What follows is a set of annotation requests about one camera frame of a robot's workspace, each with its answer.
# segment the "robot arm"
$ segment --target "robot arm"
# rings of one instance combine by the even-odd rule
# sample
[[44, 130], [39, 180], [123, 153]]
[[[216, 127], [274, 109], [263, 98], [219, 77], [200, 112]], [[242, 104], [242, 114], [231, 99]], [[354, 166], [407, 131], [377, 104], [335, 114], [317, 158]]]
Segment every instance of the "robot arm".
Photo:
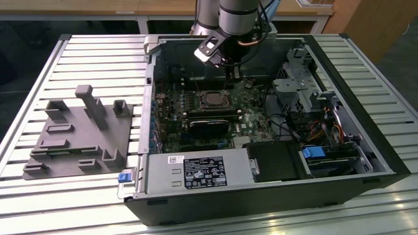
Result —
[[195, 50], [195, 56], [203, 63], [232, 68], [252, 58], [248, 56], [242, 60], [252, 47], [256, 47], [252, 54], [258, 52], [279, 2], [280, 0], [198, 1], [192, 35], [208, 35]]

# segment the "aluminum slatted table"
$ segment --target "aluminum slatted table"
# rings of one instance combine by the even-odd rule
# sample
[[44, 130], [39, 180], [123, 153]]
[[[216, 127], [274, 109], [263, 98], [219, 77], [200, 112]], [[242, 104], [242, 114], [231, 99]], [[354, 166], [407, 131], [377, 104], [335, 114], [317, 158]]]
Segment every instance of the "aluminum slatted table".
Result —
[[[381, 234], [417, 232], [418, 114], [350, 39], [315, 36], [413, 175], [343, 205], [147, 227], [123, 205], [118, 174], [25, 181], [23, 168], [43, 129], [49, 99], [68, 106], [80, 84], [104, 104], [134, 104], [127, 167], [138, 164], [144, 35], [73, 35], [60, 40], [0, 145], [0, 234]], [[327, 76], [319, 72], [330, 90]], [[126, 185], [123, 193], [134, 192]]]

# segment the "green circuit board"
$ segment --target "green circuit board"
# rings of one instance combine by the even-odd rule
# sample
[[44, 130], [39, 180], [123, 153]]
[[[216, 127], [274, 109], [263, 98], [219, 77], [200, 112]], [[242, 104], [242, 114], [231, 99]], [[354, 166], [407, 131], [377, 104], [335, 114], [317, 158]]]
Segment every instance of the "green circuit board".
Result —
[[[163, 99], [159, 100], [160, 123], [163, 128], [163, 152], [196, 151], [235, 148], [234, 138], [248, 137], [250, 142], [274, 140], [274, 133], [268, 126], [263, 112], [263, 86], [251, 85], [243, 80], [230, 90], [184, 91], [178, 84], [166, 88]], [[220, 93], [226, 97], [222, 102], [227, 109], [240, 110], [240, 119], [230, 123], [227, 133], [216, 138], [190, 138], [187, 122], [182, 114], [190, 111], [204, 110], [203, 94]]]

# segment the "barcode sticker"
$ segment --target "barcode sticker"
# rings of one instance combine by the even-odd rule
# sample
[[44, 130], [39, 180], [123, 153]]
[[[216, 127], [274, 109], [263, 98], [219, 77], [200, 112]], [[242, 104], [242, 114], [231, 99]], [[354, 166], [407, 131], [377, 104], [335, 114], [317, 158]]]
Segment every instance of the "barcode sticker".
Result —
[[168, 156], [168, 164], [183, 163], [184, 156]]

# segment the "blue latch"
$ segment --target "blue latch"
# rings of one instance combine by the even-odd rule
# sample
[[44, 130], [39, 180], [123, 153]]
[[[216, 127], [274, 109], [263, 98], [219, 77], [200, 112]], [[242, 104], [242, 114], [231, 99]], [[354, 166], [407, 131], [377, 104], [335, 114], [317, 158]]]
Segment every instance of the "blue latch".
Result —
[[132, 173], [120, 173], [118, 177], [119, 183], [128, 183], [132, 181]]
[[322, 147], [306, 147], [302, 150], [305, 158], [322, 158], [326, 156], [325, 150]]

